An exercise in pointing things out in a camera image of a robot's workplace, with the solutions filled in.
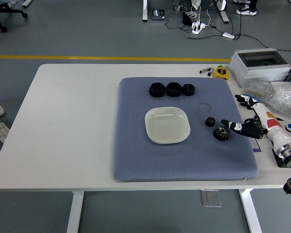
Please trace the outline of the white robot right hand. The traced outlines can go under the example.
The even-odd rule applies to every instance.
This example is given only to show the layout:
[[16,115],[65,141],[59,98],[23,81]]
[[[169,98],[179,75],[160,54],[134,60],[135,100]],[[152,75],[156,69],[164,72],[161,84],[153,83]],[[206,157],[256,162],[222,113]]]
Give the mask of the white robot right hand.
[[253,97],[236,95],[235,98],[241,106],[245,106],[247,109],[253,110],[256,113],[261,122],[261,127],[235,123],[228,120],[222,120],[221,123],[235,133],[243,136],[261,139],[263,135],[266,135],[272,141],[273,150],[278,157],[284,159],[290,157],[291,136],[286,133],[271,111]]

